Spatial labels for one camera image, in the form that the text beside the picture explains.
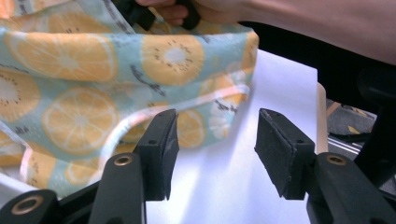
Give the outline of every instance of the fabric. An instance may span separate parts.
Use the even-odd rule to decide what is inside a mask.
[[[0,0],[0,40],[0,166],[21,162],[22,181],[61,197],[97,181],[165,109],[182,148],[225,139],[259,43],[238,24],[158,18],[146,32],[107,0]]]

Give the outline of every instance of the kiwi print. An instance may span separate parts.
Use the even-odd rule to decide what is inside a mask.
[[[195,36],[146,35],[142,41],[143,70],[159,84],[185,85],[201,73],[205,55]]]
[[[40,91],[28,74],[0,68],[0,119],[15,121],[32,111]]]

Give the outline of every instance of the clamp jaw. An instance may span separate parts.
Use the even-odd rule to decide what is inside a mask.
[[[315,154],[315,144],[282,114],[261,109],[255,147],[280,197],[303,200],[311,223],[396,223],[395,204],[354,161]]]

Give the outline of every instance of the grommet hole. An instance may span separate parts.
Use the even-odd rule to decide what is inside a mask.
[[[20,202],[16,203],[11,210],[13,215],[24,215],[34,211],[40,204],[42,204],[44,198],[40,195],[33,195],[27,197]]]
[[[327,161],[329,163],[335,164],[335,165],[346,165],[347,161],[344,160],[341,157],[335,156],[335,155],[329,155],[327,156]]]
[[[131,156],[120,156],[119,158],[116,158],[114,160],[114,164],[116,164],[118,166],[123,166],[123,165],[129,164],[131,161],[132,161]]]

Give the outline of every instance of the finger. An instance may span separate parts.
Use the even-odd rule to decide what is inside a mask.
[[[195,8],[200,14],[202,20],[214,22],[214,23],[235,23],[240,21],[238,12],[223,12],[221,10],[216,10],[211,7],[205,7],[203,5],[196,4]]]
[[[167,23],[175,25],[175,26],[180,26],[183,24],[183,19],[174,19],[174,20],[165,20]]]
[[[169,7],[176,3],[176,0],[135,0],[143,7]]]
[[[156,7],[156,10],[166,21],[184,19],[189,15],[189,11],[181,5]]]

